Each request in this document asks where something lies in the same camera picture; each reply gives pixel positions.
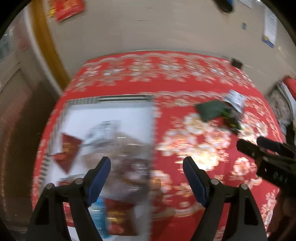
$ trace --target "white wall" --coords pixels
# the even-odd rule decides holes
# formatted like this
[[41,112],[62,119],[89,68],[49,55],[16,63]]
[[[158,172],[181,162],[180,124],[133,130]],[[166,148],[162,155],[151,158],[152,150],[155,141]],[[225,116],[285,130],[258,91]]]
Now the white wall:
[[[284,75],[295,76],[296,47],[278,21],[276,47],[261,41],[265,6],[235,1],[235,12],[212,0],[85,0],[86,11],[56,23],[48,19],[58,53],[73,77],[97,56],[146,49],[188,50],[242,61],[266,93]],[[247,29],[241,28],[242,22]]]

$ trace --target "paper notice on wall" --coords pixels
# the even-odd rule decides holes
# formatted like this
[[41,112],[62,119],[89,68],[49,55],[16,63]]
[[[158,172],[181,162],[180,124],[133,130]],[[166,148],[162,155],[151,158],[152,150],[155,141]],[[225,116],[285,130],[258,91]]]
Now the paper notice on wall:
[[266,7],[264,15],[263,42],[267,43],[272,48],[276,43],[276,29],[277,17],[268,7]]
[[252,8],[252,0],[238,0],[238,1],[248,6],[249,8]]

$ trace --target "teal packet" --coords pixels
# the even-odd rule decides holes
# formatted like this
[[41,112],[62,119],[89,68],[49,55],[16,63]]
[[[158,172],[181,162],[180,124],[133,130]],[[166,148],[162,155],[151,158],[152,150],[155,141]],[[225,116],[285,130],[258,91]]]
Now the teal packet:
[[101,238],[109,238],[110,235],[107,231],[106,206],[104,200],[98,198],[98,200],[89,207],[89,213]]

